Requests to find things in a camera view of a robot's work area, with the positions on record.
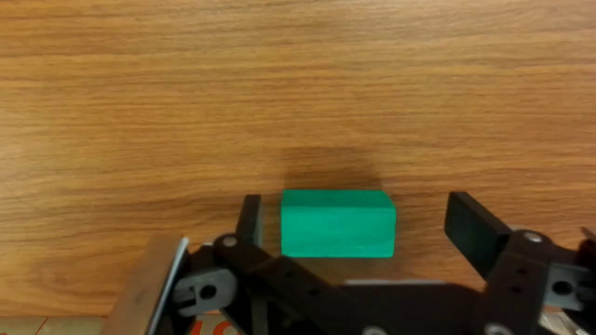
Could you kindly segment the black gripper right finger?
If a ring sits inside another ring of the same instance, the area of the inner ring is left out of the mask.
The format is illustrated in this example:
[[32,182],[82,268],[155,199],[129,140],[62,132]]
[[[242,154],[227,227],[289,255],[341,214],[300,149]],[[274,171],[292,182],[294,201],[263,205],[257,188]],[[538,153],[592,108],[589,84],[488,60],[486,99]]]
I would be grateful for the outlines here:
[[512,229],[468,192],[447,197],[443,231],[481,277],[495,266]]

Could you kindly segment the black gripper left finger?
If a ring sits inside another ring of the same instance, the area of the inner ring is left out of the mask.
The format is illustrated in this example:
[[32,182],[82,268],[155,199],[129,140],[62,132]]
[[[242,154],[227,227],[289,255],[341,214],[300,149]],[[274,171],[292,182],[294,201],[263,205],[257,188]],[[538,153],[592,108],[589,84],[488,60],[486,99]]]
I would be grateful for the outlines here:
[[259,244],[261,242],[261,195],[248,194],[242,201],[237,234],[240,240]]

